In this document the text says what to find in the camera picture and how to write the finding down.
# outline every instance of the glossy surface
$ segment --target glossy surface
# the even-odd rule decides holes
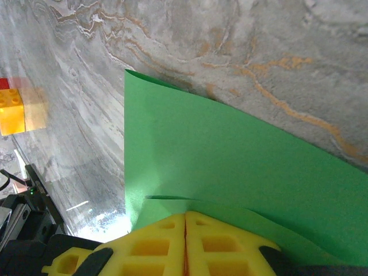
[[[48,96],[15,136],[71,232],[129,229],[124,69],[158,77],[368,164],[365,1],[3,1],[0,69]]]

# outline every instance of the marble surface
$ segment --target marble surface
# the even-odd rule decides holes
[[[128,232],[124,69],[276,125],[368,169],[364,0],[2,1],[0,68],[48,97],[14,136],[71,232]]]

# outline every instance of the black plastic part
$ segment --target black plastic part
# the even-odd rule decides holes
[[[40,258],[46,245],[34,240],[11,240],[0,255],[0,275],[41,275]]]
[[[261,246],[259,251],[267,260],[277,276],[296,276],[300,275],[292,262],[280,251],[268,247]]]
[[[47,245],[35,240],[11,240],[0,253],[0,275],[45,276],[42,267],[71,247],[94,250],[101,243],[67,235],[54,235]]]
[[[50,196],[48,195],[36,169],[33,164],[26,165],[25,170],[28,174],[29,180],[32,183],[32,186],[36,187],[37,192],[39,192],[40,197],[42,198],[43,203],[45,204],[46,209],[50,212],[53,220],[55,221],[55,224],[60,226],[61,229],[64,229],[64,220],[55,207],[55,204],[50,199]]]
[[[93,252],[79,266],[73,276],[98,276],[113,253],[114,251],[111,248],[103,248]]]
[[[55,232],[56,225],[52,223],[48,212],[31,211],[17,239],[47,243]]]

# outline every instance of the green paper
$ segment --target green paper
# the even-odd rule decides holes
[[[125,73],[125,194],[257,212],[351,265],[368,266],[368,176],[232,107]]]
[[[194,200],[144,201],[135,229],[147,226],[176,213],[197,211],[238,228],[257,233],[277,243],[282,251],[300,265],[343,265],[342,260],[325,252],[299,234],[282,227],[247,209],[228,207]]]

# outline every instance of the square hole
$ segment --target square hole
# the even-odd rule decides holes
[[[165,239],[149,239],[137,241],[131,252],[132,256],[166,256],[170,241]]]
[[[210,276],[254,276],[247,262],[223,261],[208,263]]]
[[[120,276],[162,276],[164,264],[125,264]]]
[[[63,257],[57,267],[58,273],[73,274],[76,271],[78,259],[79,257],[76,255],[68,255]]]
[[[239,252],[242,250],[238,242],[230,236],[205,236],[202,238],[205,252]]]

